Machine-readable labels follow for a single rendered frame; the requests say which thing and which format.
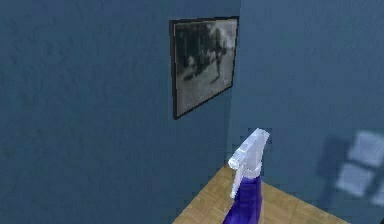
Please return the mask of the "black framed grey picture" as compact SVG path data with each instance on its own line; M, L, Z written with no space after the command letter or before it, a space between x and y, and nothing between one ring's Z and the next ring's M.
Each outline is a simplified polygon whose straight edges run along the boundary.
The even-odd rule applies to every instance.
M233 86L239 17L169 21L173 118Z

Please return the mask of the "blue spray bottle white nozzle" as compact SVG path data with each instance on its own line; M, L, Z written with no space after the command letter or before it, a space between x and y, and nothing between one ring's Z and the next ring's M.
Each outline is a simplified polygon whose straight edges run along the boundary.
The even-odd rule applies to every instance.
M262 158L270 133L257 128L228 160L235 171L230 198L233 204L222 224L259 224L262 208Z

